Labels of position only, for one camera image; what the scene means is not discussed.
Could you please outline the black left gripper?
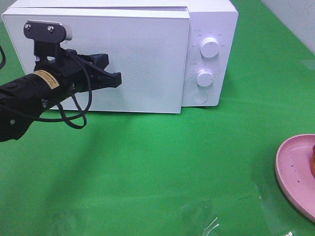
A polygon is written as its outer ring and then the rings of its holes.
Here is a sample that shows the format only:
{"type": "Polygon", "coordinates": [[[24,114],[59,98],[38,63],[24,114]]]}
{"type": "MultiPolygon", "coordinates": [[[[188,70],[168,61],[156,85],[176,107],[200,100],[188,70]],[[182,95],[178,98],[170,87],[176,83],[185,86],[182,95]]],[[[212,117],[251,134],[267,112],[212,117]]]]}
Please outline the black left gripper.
{"type": "Polygon", "coordinates": [[[33,72],[33,92],[36,95],[69,95],[91,90],[116,88],[122,83],[121,73],[110,74],[107,54],[78,55],[75,50],[65,50],[60,43],[34,42],[36,63],[33,72]]]}

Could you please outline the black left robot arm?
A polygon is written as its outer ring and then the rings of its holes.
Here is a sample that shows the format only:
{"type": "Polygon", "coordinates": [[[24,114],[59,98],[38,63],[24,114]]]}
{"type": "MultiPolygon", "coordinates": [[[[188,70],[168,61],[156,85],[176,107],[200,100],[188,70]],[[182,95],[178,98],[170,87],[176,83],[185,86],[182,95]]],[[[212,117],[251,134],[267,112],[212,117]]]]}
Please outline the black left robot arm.
{"type": "Polygon", "coordinates": [[[116,88],[121,73],[105,71],[107,54],[79,55],[59,43],[34,43],[34,71],[0,87],[0,140],[18,140],[34,121],[87,124],[92,91],[116,88]]]}

